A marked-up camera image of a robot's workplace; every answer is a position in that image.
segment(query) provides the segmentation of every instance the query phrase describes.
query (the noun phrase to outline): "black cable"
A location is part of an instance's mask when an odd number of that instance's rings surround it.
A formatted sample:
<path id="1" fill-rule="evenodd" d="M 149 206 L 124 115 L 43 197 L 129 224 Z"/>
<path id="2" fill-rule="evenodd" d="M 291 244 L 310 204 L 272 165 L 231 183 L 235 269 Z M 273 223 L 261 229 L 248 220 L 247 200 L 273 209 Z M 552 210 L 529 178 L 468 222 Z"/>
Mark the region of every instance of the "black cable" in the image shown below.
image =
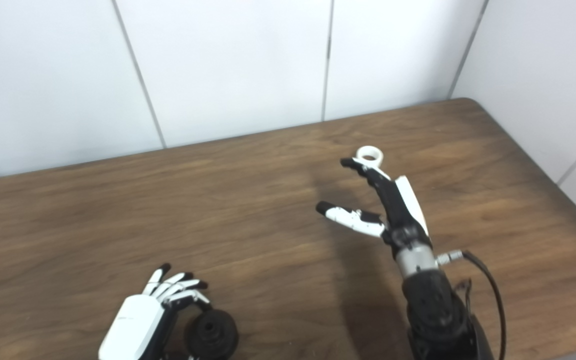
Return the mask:
<path id="1" fill-rule="evenodd" d="M 464 259 L 468 260 L 469 262 L 473 263 L 477 268 L 481 270 L 486 278 L 490 282 L 490 286 L 492 287 L 492 291 L 494 292 L 494 299 L 496 300 L 496 307 L 499 309 L 499 324 L 501 326 L 501 344 L 499 348 L 499 360 L 504 360 L 506 357 L 506 312 L 504 311 L 504 304 L 501 301 L 501 294 L 499 292 L 499 287 L 497 286 L 497 282 L 495 278 L 492 276 L 486 265 L 480 260 L 478 257 L 473 255 L 470 251 L 462 251 L 461 252 Z"/>

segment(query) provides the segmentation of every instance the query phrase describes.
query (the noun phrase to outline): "black object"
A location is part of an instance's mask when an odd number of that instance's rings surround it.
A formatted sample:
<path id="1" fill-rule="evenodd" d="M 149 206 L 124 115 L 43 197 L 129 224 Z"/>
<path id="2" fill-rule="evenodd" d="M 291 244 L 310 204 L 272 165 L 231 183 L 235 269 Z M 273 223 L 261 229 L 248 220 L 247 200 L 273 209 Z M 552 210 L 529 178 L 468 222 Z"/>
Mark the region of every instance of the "black object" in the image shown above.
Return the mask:
<path id="1" fill-rule="evenodd" d="M 226 360 L 239 342 L 235 320 L 223 310 L 202 312 L 185 331 L 188 353 L 201 360 Z"/>

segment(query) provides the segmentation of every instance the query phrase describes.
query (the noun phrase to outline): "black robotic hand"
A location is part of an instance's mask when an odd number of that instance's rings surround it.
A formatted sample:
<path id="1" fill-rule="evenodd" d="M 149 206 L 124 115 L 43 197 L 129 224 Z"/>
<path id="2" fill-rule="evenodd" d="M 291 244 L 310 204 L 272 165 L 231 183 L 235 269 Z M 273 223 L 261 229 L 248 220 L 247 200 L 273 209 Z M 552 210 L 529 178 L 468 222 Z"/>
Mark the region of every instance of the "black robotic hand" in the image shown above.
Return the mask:
<path id="1" fill-rule="evenodd" d="M 391 247 L 404 278 L 402 291 L 410 323 L 408 339 L 415 360 L 493 360 L 482 326 L 440 268 L 460 258 L 471 260 L 493 285 L 502 324 L 499 357 L 502 360 L 506 346 L 505 315 L 497 285 L 482 262 L 470 252 L 459 250 L 435 258 L 426 220 L 405 176 L 391 180 L 375 161 L 362 157 L 343 158 L 340 162 L 343 167 L 357 171 L 375 189 L 385 209 L 386 222 L 374 212 L 325 201 L 318 203 L 316 210 L 359 233 L 382 238 Z"/>
<path id="2" fill-rule="evenodd" d="M 199 290 L 208 284 L 181 272 L 163 281 L 170 264 L 163 264 L 150 277 L 141 294 L 128 296 L 99 348 L 99 360 L 168 359 L 164 348 L 178 317 L 190 305 L 202 310 L 185 330 L 189 355 L 183 359 L 227 360 L 237 348 L 239 335 L 233 318 L 214 310 Z"/>

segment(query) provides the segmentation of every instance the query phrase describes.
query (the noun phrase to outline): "wooden table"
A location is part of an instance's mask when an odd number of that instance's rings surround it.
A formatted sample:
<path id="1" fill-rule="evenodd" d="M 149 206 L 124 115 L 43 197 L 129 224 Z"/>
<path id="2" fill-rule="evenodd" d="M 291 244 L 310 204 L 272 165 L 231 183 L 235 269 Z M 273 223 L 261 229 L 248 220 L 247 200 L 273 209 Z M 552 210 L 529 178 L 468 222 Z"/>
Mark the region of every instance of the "wooden table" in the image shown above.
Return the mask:
<path id="1" fill-rule="evenodd" d="M 235 317 L 236 360 L 409 359 L 389 248 L 314 210 L 381 211 L 338 162 L 368 144 L 408 176 L 436 252 L 470 249 L 496 276 L 507 359 L 576 351 L 576 207 L 458 99 L 0 178 L 0 359 L 96 359 L 119 305 L 164 262 Z M 497 353 L 484 276 L 446 272 L 473 277 Z"/>

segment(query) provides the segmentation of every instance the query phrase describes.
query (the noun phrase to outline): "white ring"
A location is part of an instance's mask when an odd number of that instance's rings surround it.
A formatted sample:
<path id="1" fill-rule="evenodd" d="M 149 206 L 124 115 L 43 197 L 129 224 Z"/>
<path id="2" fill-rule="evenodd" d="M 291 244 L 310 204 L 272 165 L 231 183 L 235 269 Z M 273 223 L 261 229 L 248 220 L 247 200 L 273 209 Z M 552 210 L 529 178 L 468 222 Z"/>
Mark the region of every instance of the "white ring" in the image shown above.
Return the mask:
<path id="1" fill-rule="evenodd" d="M 359 149 L 357 149 L 356 157 L 363 160 L 364 162 L 367 162 L 375 168 L 382 166 L 382 161 L 384 161 L 384 153 L 379 150 L 379 148 L 370 145 L 361 146 Z"/>

